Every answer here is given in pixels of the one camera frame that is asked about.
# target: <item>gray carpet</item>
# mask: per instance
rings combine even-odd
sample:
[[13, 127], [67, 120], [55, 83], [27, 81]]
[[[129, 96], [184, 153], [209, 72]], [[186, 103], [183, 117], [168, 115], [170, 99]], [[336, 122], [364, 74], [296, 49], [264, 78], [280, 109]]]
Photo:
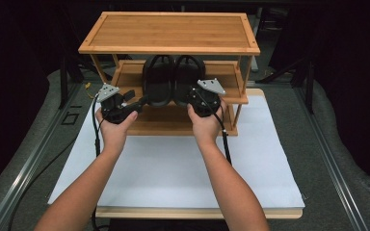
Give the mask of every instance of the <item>gray carpet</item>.
[[[270, 54], [272, 45], [268, 49], [263, 46], [262, 51], [267, 50]], [[264, 55], [257, 59], [260, 64], [259, 72], [252, 78], [260, 79], [265, 76], [264, 72], [272, 71], [265, 64], [270, 55]], [[5, 171], [0, 177], [0, 205], [7, 198], [13, 182], [29, 155], [36, 150], [42, 137], [51, 127], [54, 117], [60, 116], [55, 124], [55, 129], [48, 143], [41, 150], [42, 159], [37, 166], [39, 172], [49, 161], [60, 153], [77, 136], [83, 120], [87, 114], [92, 100], [85, 90], [84, 84], [91, 82], [88, 92], [93, 95], [101, 86], [98, 76], [85, 71], [83, 84], [69, 84], [70, 91], [76, 87], [77, 93], [70, 96], [69, 104], [63, 110], [58, 110], [60, 104], [59, 71], [54, 72], [48, 79], [51, 83], [50, 91], [46, 97], [40, 113], [33, 127], [13, 156]], [[289, 75], [277, 79], [274, 83], [266, 86], [256, 86], [265, 92], [274, 123], [277, 128], [280, 142], [288, 158], [293, 175], [304, 193], [304, 215], [299, 219], [270, 219], [272, 230], [366, 230], [355, 229], [349, 220], [336, 186], [331, 180], [329, 169], [323, 159], [323, 149], [313, 131], [308, 116], [304, 110], [302, 99], [297, 95], [297, 90], [283, 84], [290, 78]], [[354, 197], [354, 201], [362, 214], [366, 227], [370, 230], [370, 178], [360, 170], [351, 158], [351, 154], [342, 145], [335, 128], [333, 109], [320, 86], [315, 86], [314, 112], [320, 124], [323, 134], [329, 144], [330, 150], [336, 160], [346, 183]], [[16, 210], [13, 221], [13, 230], [32, 230], [40, 216], [47, 208], [47, 200], [53, 190], [59, 174], [66, 162], [70, 147], [55, 161], [47, 171], [41, 175], [31, 189], [25, 194], [20, 206]], [[5, 229], [9, 216], [3, 220]], [[108, 223], [109, 220], [101, 218], [98, 224]], [[86, 230], [92, 230], [90, 223]]]

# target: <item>black sandal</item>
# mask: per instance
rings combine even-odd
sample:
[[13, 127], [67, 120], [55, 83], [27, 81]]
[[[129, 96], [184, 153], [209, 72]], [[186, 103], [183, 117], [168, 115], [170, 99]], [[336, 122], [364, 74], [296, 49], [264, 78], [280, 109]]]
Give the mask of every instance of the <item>black sandal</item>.
[[148, 95], [147, 104], [163, 107], [172, 99], [172, 76], [174, 58], [156, 55], [146, 60], [143, 67], [143, 95]]
[[190, 87], [197, 86], [198, 80], [205, 79], [205, 71], [205, 63], [198, 57], [183, 55], [176, 59], [172, 97], [176, 105], [186, 107]]

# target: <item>wooden shelf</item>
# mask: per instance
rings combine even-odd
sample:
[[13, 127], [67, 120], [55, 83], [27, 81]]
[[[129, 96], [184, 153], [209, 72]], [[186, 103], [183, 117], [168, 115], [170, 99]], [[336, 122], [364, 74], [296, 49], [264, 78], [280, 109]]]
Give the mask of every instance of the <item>wooden shelf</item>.
[[[246, 81], [251, 60], [260, 49], [245, 13], [102, 13], [82, 42], [79, 52], [92, 57], [103, 82], [108, 82], [97, 55], [110, 54], [116, 64], [111, 85], [121, 93], [143, 95], [145, 61], [122, 60], [117, 54], [231, 55], [237, 61], [205, 61], [206, 78], [218, 79], [226, 91], [228, 104], [225, 129], [237, 136], [237, 120], [242, 105], [248, 104]], [[240, 71], [241, 56], [248, 56], [246, 76]], [[233, 112], [232, 105], [238, 105]], [[185, 108], [171, 102], [163, 108], [145, 105], [128, 131], [130, 135], [191, 136], [192, 123]]]

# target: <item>white paper sheet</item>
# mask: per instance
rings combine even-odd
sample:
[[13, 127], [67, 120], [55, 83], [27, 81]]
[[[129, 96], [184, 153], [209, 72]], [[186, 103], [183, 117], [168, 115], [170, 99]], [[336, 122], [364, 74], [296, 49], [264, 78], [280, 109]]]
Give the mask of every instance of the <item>white paper sheet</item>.
[[[263, 208], [303, 208], [265, 98], [249, 96], [249, 102], [242, 107], [239, 136], [228, 137], [233, 166]], [[94, 139], [89, 111], [49, 204], [94, 160]], [[222, 137], [217, 144], [224, 150]], [[127, 138], [98, 206], [219, 208], [194, 137], [167, 136]]]

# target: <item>shelf leg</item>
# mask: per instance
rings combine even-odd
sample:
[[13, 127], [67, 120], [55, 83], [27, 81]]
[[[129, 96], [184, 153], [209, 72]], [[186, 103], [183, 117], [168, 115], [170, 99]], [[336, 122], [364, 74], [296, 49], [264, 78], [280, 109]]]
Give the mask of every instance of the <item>shelf leg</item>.
[[92, 61], [94, 62], [95, 68], [98, 71], [98, 75], [100, 76], [101, 81], [103, 81], [103, 83], [108, 83], [107, 77], [106, 77], [103, 69], [101, 68], [101, 64], [100, 64], [100, 61], [98, 60], [97, 56], [96, 55], [90, 55], [90, 56], [92, 57]]
[[238, 70], [240, 70], [240, 62], [242, 62], [242, 56], [239, 56], [238, 59], [237, 59], [237, 65], [236, 65], [236, 68]]
[[116, 54], [113, 54], [114, 64], [116, 64], [116, 68], [119, 69], [119, 57]]
[[248, 67], [246, 68], [245, 81], [243, 82], [242, 94], [246, 94], [246, 85], [248, 84], [249, 74], [251, 73], [251, 61], [252, 60], [253, 60], [253, 56], [249, 56]]
[[235, 116], [235, 119], [233, 120], [233, 124], [232, 124], [232, 128], [236, 128], [236, 125], [237, 125], [237, 120], [239, 120], [239, 114], [240, 114], [240, 111], [242, 110], [242, 104], [239, 104], [237, 106], [237, 110], [236, 110], [236, 116]]
[[111, 86], [117, 86], [117, 82], [119, 81], [119, 76], [121, 75], [121, 68], [116, 69], [113, 75], [113, 79], [111, 80]]

